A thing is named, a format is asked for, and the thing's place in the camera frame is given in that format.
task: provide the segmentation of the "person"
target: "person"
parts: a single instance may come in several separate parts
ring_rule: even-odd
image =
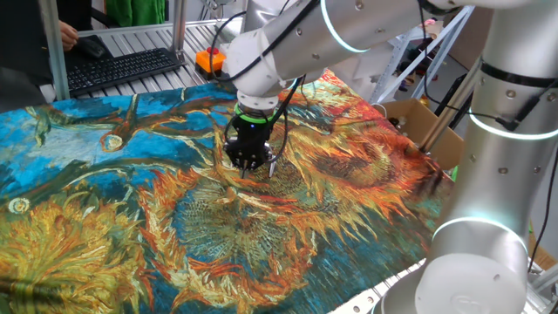
[[[90,31],[92,0],[57,0],[58,24],[64,51],[70,51],[78,42],[78,31]]]
[[[58,24],[60,25],[60,33],[62,35],[62,47],[64,51],[70,51],[78,43],[78,30],[62,21],[58,21]]]

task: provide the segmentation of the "white cable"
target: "white cable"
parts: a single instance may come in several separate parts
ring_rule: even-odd
[[[381,107],[382,107],[382,109],[384,109],[384,117],[385,117],[385,118],[387,118],[387,109],[385,109],[385,107],[384,107],[384,106],[380,105],[379,103],[376,103],[376,104],[372,104],[372,105],[373,105],[373,106],[381,106]]]

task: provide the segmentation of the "orange object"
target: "orange object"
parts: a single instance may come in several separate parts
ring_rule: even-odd
[[[209,52],[211,48],[208,48],[206,51],[200,51],[195,54],[195,63],[199,65],[203,70],[207,73],[211,72],[211,67],[209,66]],[[223,61],[225,61],[227,57],[224,54],[220,53],[217,48],[213,49],[213,69],[215,72],[218,72],[223,67]]]

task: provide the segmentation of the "metal pole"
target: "metal pole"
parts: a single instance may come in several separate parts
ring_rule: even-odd
[[[411,32],[412,30],[407,31],[405,34],[401,35],[400,38],[396,38],[396,40],[398,40],[398,43],[395,44],[395,46],[393,47],[393,54],[391,55],[390,63],[387,65],[387,67],[385,67],[384,73],[382,73],[382,76],[380,76],[378,82],[376,83],[376,88],[374,88],[374,92],[370,97],[369,103],[376,104],[380,101],[380,94],[384,90],[387,83],[390,81],[390,78],[395,70],[397,70],[399,62],[401,62],[401,59],[405,54],[405,50],[409,45]]]
[[[444,59],[446,58],[447,54],[450,52],[450,49],[452,49],[453,43],[455,43],[455,40],[457,39],[457,37],[461,33],[461,30],[463,30],[463,27],[465,26],[465,24],[469,20],[469,17],[471,16],[471,14],[474,11],[474,7],[473,6],[472,7],[465,7],[465,8],[463,8],[463,10],[467,10],[468,13],[466,13],[463,16],[463,19],[461,19],[461,22],[459,24],[457,24],[455,27],[453,27],[452,31],[450,31],[450,33],[447,34],[447,38],[444,40],[442,45],[439,47],[439,50],[436,53],[436,57],[434,57],[434,60],[432,61],[432,63],[428,67],[428,70],[426,71],[426,76],[428,77],[428,80],[426,81],[427,85],[430,85],[430,82],[434,78],[434,75],[438,72],[438,69],[442,65],[442,62],[444,62]],[[418,83],[417,89],[415,89],[411,98],[420,99],[422,94],[425,92],[424,80],[425,80],[424,77],[420,80],[420,83]]]
[[[449,104],[450,107],[453,108],[461,108],[469,95],[473,92],[475,83],[476,83],[476,76],[477,72],[480,69],[480,58],[477,59],[471,71],[467,74],[463,83],[459,86],[458,90],[453,95],[452,99],[450,100]],[[430,152],[432,147],[436,144],[442,133],[447,129],[447,126],[452,123],[453,117],[457,111],[454,109],[446,108],[442,114],[440,114],[438,122],[432,126],[428,134],[426,135],[423,142],[420,144],[420,150],[423,152]]]
[[[174,0],[173,46],[171,50],[179,53],[184,49],[184,31],[186,29],[187,0]]]
[[[44,33],[49,48],[52,80],[56,90],[57,100],[70,98],[68,78],[66,77],[66,63],[64,49],[62,48],[62,35],[58,24],[58,8],[56,0],[39,0],[43,13]]]
[[[463,17],[465,17],[467,14],[469,14],[469,10],[471,10],[471,9],[472,9],[472,6],[467,6],[463,10],[461,10],[461,12],[452,20],[452,22],[449,23],[449,25],[447,25],[445,27],[445,29],[442,32],[440,32],[439,36],[436,39],[434,39],[428,45],[428,48],[426,48],[426,49],[428,51],[431,51],[432,49],[434,49],[442,41],[442,39],[444,39],[448,35],[448,33],[451,30],[453,30],[454,27],[457,27],[459,25],[459,23],[461,22]],[[391,83],[391,85],[388,88],[385,89],[385,91],[378,98],[378,102],[382,102],[382,100],[384,100],[393,90],[398,88],[399,85],[401,85],[401,82],[407,77],[407,75],[411,74],[411,72],[424,59],[425,59],[425,54],[424,53],[421,53],[419,57],[416,57],[414,59],[414,61],[412,61],[412,63],[405,69],[405,71],[403,71],[399,75],[399,77],[393,83]]]

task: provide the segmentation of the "metal rack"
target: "metal rack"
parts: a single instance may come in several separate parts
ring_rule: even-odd
[[[438,71],[439,67],[442,65],[442,62],[446,58],[447,54],[449,53],[450,49],[455,43],[455,40],[463,30],[467,20],[473,13],[474,6],[469,5],[464,7],[459,14],[452,20],[445,27],[445,29],[439,34],[439,36],[434,39],[429,45],[427,50],[432,51],[442,40],[445,38],[444,42],[439,48],[438,53],[436,54],[436,58],[432,61],[431,65],[427,71],[428,82],[430,84],[432,78]],[[385,67],[384,73],[380,76],[376,88],[372,93],[369,102],[371,104],[381,103],[384,102],[389,94],[391,94],[394,90],[399,88],[401,82],[409,75],[412,71],[414,71],[417,66],[425,59],[425,54],[421,53],[420,56],[416,57],[412,63],[399,75],[399,77],[388,85],[391,76],[397,70],[401,59],[405,55],[405,50],[407,46],[412,40],[422,39],[424,33],[422,29],[419,27],[415,27],[412,30],[408,31],[407,33],[397,36],[396,38],[389,41],[390,44],[393,45],[393,54],[391,56],[390,63]],[[424,85],[421,81],[418,85],[419,87],[415,90],[415,93],[412,95],[413,98],[420,98],[422,93],[424,92]]]

